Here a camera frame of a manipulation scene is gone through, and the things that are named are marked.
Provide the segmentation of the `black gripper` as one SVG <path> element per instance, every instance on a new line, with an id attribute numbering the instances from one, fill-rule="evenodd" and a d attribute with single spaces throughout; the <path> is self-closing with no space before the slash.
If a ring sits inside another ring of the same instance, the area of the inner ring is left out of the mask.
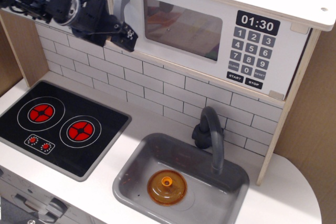
<path id="1" fill-rule="evenodd" d="M 133 52 L 137 33 L 126 22 L 110 15 L 106 0 L 70 0 L 65 13 L 55 15 L 54 21 L 71 28 L 73 35 L 98 46 L 104 46 L 108 37 L 118 47 Z"/>

